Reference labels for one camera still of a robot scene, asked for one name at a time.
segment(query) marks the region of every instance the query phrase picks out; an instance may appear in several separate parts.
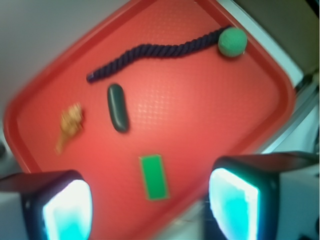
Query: orange toy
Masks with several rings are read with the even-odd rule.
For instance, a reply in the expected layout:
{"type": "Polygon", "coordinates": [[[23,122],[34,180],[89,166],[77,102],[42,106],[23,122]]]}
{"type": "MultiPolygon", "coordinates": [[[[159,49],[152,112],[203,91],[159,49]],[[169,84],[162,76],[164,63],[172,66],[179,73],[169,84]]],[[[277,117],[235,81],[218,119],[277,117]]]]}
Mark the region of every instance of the orange toy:
{"type": "Polygon", "coordinates": [[[83,115],[80,103],[76,103],[70,106],[67,111],[62,112],[60,122],[61,133],[55,146],[55,150],[58,154],[61,154],[67,142],[82,130],[82,120],[83,115]]]}

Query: red tray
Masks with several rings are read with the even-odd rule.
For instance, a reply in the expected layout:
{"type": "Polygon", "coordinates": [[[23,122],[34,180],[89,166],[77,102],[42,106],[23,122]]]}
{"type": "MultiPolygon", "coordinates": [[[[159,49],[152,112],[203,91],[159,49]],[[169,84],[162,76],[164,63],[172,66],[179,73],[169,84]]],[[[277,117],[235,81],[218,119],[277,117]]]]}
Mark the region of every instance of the red tray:
{"type": "Polygon", "coordinates": [[[294,90],[248,33],[245,53],[217,46],[140,59],[94,84],[86,75],[139,44],[180,44],[242,26],[214,0],[133,0],[86,34],[15,97],[5,136],[25,172],[78,170],[93,194],[92,239],[147,239],[207,192],[215,159],[247,154],[290,117],[294,90]],[[112,126],[108,86],[125,94],[128,133],[112,126]],[[83,132],[54,149],[62,110],[80,102],[83,132]],[[146,198],[139,157],[162,156],[170,198],[146,198]]]}

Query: navy rope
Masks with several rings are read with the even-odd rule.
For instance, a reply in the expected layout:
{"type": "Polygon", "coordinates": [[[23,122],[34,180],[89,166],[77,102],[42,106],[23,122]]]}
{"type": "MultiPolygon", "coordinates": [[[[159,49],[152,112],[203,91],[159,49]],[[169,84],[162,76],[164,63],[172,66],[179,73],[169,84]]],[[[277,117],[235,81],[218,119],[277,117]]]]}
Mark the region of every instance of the navy rope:
{"type": "Polygon", "coordinates": [[[222,27],[216,31],[180,45],[141,44],[131,50],[127,50],[119,58],[88,74],[86,80],[89,83],[94,83],[98,80],[107,78],[142,57],[181,57],[192,52],[202,50],[211,45],[217,44],[220,34],[229,27],[230,26],[222,27]]]}

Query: tennis ball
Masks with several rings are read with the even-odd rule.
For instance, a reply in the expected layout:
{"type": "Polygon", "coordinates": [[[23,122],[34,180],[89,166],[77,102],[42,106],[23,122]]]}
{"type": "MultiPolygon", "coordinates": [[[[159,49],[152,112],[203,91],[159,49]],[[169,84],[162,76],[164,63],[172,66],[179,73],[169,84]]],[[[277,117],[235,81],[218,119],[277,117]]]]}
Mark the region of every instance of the tennis ball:
{"type": "Polygon", "coordinates": [[[247,41],[247,36],[243,30],[230,27],[221,33],[218,48],[223,55],[236,57],[245,51],[247,41]]]}

